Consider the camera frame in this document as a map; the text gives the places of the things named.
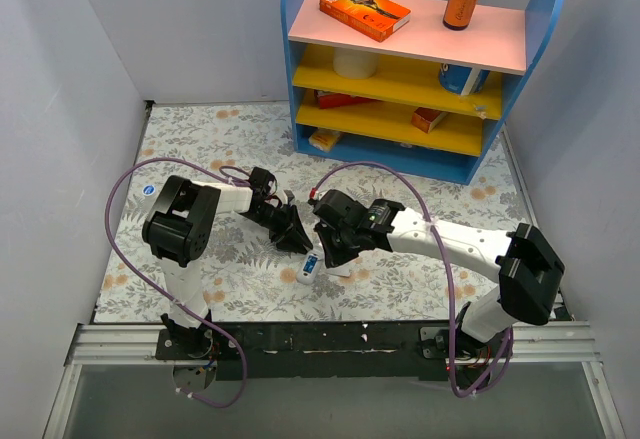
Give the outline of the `white remote control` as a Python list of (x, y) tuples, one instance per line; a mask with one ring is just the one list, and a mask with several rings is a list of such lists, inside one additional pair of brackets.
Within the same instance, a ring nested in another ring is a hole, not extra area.
[(324, 252), (320, 245), (315, 245), (305, 256), (297, 273), (296, 281), (303, 285), (311, 285), (324, 261)]

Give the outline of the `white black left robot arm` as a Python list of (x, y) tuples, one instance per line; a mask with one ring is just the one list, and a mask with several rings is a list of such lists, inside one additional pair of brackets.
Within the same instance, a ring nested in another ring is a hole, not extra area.
[(237, 213), (269, 232), (275, 247), (306, 254), (312, 242), (300, 220), (293, 196), (276, 191), (276, 177), (255, 167), (241, 185), (204, 183), (172, 175), (160, 191), (142, 228), (143, 241), (164, 273), (172, 296), (164, 322), (183, 328), (178, 346), (193, 359), (205, 357), (213, 345), (200, 320), (209, 313), (204, 299), (200, 257), (205, 252), (216, 216)]

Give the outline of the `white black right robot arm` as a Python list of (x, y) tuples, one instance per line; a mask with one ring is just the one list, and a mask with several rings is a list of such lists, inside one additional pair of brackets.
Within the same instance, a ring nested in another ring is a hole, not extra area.
[(517, 322), (543, 326), (551, 318), (565, 266), (533, 225), (505, 231), (427, 221), (398, 202), (377, 199), (366, 207), (334, 189), (313, 193), (309, 202), (329, 268), (380, 249), (440, 258), (494, 282), (489, 293), (455, 318), (452, 342), (464, 356), (479, 354)]

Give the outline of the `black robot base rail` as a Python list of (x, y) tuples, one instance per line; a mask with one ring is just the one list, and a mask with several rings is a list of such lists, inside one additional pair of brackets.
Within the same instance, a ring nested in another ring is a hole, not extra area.
[(426, 321), (227, 322), (183, 332), (166, 323), (158, 360), (204, 363), (218, 380), (448, 378), (448, 323)]

